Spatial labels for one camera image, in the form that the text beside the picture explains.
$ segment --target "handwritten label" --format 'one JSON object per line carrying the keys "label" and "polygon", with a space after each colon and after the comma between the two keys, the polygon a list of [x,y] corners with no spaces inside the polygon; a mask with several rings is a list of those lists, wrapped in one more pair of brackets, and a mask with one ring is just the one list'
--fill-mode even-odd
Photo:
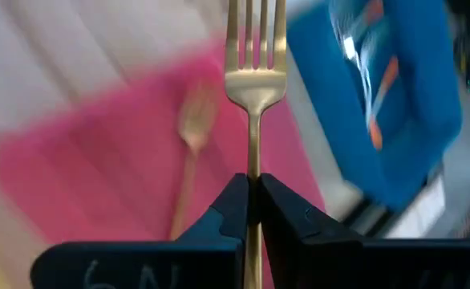
{"label": "handwritten label", "polygon": [[[92,275],[99,265],[97,260],[91,262],[87,268],[85,278],[83,279],[83,289],[117,289],[115,286],[106,283],[91,283]],[[180,268],[177,265],[171,267],[171,284],[168,289],[176,289],[178,285],[178,275]],[[144,265],[140,272],[139,286],[137,289],[163,289],[156,281],[155,272],[152,267]]]}

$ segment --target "pink cloth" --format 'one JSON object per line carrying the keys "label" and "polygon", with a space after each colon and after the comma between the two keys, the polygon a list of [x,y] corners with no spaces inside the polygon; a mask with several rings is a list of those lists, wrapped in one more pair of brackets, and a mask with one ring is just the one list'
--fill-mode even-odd
{"label": "pink cloth", "polygon": [[[208,81],[219,90],[219,112],[197,163],[186,221],[193,224],[229,179],[246,171],[247,117],[224,93],[223,54],[217,46],[150,71],[98,102],[7,137],[0,144],[3,193],[50,243],[167,238],[187,153],[177,114],[186,91]],[[261,151],[262,171],[323,209],[285,101],[263,117]]]}

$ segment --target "fork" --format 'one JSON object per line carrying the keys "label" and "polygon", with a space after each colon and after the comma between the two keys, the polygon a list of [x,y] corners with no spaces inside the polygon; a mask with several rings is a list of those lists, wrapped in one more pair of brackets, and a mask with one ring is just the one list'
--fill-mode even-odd
{"label": "fork", "polygon": [[261,223],[256,218],[256,182],[260,176],[260,123],[262,113],[280,101],[286,89],[286,0],[276,1],[272,67],[267,61],[268,0],[261,0],[260,63],[253,66],[253,0],[246,0],[245,61],[239,67],[239,2],[229,0],[226,36],[225,88],[229,99],[249,117],[249,217],[245,247],[244,288],[261,289]]}

